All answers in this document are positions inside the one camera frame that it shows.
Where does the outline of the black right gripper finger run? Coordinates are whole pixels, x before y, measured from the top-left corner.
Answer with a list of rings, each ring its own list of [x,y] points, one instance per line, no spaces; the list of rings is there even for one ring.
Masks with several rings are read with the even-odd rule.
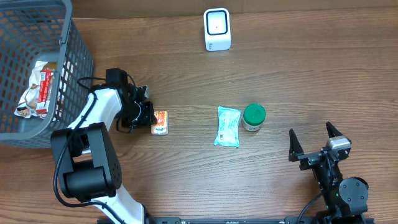
[[[326,130],[328,132],[329,138],[335,138],[342,136],[343,134],[339,132],[329,121],[326,122]]]
[[[304,155],[304,151],[293,129],[289,130],[289,141],[290,141],[289,161],[290,162],[298,161],[299,156]]]

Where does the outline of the orange white snack packet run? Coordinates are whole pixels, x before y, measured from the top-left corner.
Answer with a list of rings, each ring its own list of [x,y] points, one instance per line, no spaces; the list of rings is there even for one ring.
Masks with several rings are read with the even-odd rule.
[[[151,125],[151,133],[153,135],[164,136],[169,133],[169,116],[166,110],[155,111],[157,122]]]

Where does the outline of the teal tissue packet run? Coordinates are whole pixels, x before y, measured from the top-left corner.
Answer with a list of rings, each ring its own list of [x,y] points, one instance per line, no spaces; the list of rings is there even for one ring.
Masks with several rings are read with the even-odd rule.
[[[239,124],[241,111],[232,108],[218,107],[218,132],[214,145],[239,147]]]

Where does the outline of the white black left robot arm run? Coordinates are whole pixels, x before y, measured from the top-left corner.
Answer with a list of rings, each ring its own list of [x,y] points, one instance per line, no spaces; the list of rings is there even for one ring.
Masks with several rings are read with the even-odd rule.
[[[146,207],[123,186],[109,136],[113,122],[122,133],[157,123],[148,87],[137,86],[126,71],[110,68],[100,84],[87,90],[88,101],[77,119],[50,137],[55,197],[70,208],[95,206],[110,223],[154,223]]]

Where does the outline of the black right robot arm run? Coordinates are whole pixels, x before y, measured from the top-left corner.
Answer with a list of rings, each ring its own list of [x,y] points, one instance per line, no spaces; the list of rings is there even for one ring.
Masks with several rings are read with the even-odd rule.
[[[360,177],[345,179],[338,163],[349,157],[352,141],[330,122],[326,123],[329,139],[318,152],[304,153],[293,129],[289,131],[289,161],[299,161],[300,170],[311,169],[320,193],[302,209],[294,223],[374,223],[366,218],[369,184]],[[326,209],[314,217],[305,217],[306,211],[320,197]]]

